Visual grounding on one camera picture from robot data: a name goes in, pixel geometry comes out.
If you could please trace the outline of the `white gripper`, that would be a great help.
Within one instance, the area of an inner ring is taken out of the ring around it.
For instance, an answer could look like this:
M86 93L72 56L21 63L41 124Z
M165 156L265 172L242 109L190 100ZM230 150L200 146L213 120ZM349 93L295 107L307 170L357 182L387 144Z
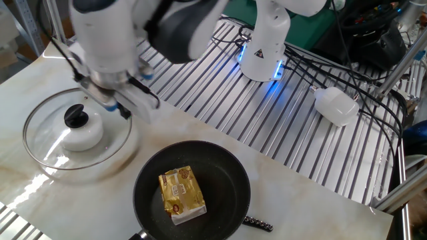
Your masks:
M120 115L128 120L133 116L139 117L146 123L152 123L159 112L160 100L153 93L144 93L138 87L127 84L115 90L117 109Z

